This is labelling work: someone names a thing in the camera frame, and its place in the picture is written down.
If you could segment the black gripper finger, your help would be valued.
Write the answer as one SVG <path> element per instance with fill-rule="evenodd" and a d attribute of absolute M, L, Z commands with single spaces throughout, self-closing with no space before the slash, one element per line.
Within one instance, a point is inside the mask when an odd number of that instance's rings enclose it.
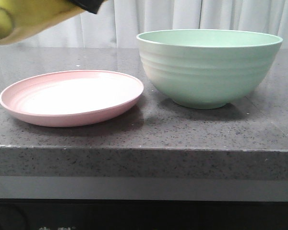
<path fill-rule="evenodd" d="M 101 5 L 105 0 L 69 0 L 69 1 L 87 12 L 97 14 Z"/>

